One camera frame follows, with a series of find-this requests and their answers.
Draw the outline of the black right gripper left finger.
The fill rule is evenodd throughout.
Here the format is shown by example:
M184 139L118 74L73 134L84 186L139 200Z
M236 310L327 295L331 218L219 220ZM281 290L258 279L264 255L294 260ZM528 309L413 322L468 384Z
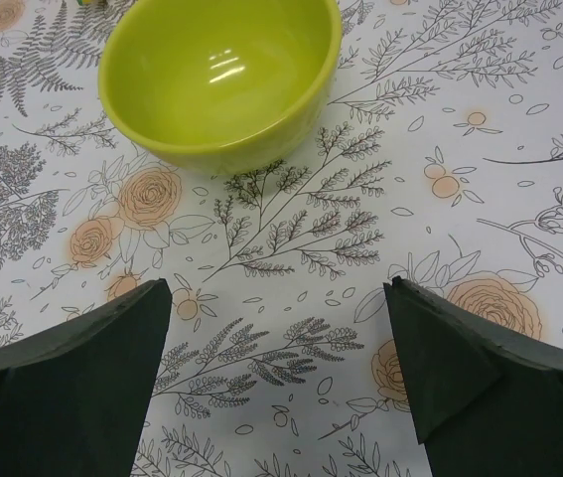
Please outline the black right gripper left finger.
M127 476L171 315L151 280L0 348L0 476Z

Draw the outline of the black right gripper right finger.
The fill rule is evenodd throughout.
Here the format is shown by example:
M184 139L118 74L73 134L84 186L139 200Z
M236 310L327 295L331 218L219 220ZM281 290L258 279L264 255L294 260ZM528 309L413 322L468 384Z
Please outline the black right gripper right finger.
M563 349L400 277L384 286L414 422L435 476L563 476Z

